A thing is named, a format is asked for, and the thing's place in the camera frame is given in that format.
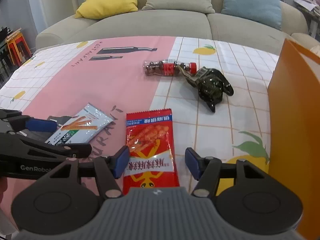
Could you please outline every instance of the red snack package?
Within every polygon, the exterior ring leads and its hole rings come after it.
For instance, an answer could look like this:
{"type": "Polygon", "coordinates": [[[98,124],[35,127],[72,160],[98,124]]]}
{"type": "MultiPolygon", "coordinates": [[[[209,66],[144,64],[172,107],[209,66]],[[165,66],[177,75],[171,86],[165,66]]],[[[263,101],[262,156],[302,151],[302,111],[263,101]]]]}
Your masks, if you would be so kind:
{"type": "Polygon", "coordinates": [[[179,187],[171,109],[127,114],[130,160],[123,193],[130,187],[179,187]]]}

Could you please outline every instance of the white snack package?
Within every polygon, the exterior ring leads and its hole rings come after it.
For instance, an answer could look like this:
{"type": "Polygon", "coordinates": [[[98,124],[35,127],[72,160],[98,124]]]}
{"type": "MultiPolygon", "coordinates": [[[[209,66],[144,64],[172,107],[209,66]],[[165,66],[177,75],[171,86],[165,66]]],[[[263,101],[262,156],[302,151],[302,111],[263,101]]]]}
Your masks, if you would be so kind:
{"type": "Polygon", "coordinates": [[[88,103],[51,135],[46,143],[87,143],[112,121],[111,117],[88,103]]]}

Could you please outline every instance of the beige sofa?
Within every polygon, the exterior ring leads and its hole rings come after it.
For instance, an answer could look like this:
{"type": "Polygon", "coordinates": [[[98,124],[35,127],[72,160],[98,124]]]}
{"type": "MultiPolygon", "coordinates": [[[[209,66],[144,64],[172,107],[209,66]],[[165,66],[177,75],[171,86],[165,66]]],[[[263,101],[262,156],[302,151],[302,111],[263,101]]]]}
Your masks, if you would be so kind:
{"type": "Polygon", "coordinates": [[[211,0],[216,13],[202,14],[181,10],[146,10],[146,0],[138,0],[139,11],[103,20],[75,19],[70,16],[41,32],[36,48],[80,41],[139,35],[184,36],[237,43],[274,54],[281,51],[284,38],[297,41],[310,49],[320,44],[307,35],[303,14],[280,2],[282,31],[230,15],[221,14],[223,0],[211,0]]]}

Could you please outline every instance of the green leaf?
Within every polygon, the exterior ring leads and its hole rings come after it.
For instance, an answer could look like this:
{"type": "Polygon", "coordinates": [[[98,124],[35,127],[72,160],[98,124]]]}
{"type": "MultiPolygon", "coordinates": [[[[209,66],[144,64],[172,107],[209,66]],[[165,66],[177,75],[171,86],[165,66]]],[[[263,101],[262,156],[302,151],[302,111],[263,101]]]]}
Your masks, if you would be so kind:
{"type": "Polygon", "coordinates": [[[269,159],[265,148],[256,142],[247,141],[238,146],[234,146],[234,148],[244,151],[252,157],[265,157],[269,159]]]}
{"type": "Polygon", "coordinates": [[[205,45],[204,47],[205,47],[205,48],[208,48],[208,49],[214,49],[214,47],[211,46],[211,45],[205,45]]]}
{"type": "Polygon", "coordinates": [[[251,136],[251,137],[252,137],[253,139],[255,139],[261,146],[263,146],[263,145],[262,145],[262,140],[261,140],[261,138],[260,138],[259,136],[256,136],[256,135],[254,135],[254,134],[252,134],[252,133],[245,132],[245,131],[241,131],[241,132],[239,132],[239,133],[243,133],[243,134],[246,134],[246,135],[251,136]]]}

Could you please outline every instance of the black round disc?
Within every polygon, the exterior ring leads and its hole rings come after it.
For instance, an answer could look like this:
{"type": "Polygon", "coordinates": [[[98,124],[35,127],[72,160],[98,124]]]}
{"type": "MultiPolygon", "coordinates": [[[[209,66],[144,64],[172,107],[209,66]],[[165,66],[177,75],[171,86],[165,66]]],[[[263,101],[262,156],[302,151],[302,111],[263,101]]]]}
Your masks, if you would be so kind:
{"type": "Polygon", "coordinates": [[[41,234],[67,233],[88,223],[99,211],[97,196],[67,179],[31,185],[12,203],[12,216],[20,229],[41,234]]]}
{"type": "Polygon", "coordinates": [[[302,216],[300,199],[281,184],[247,179],[224,190],[216,200],[221,217],[234,227],[257,235],[295,228],[302,216]]]}

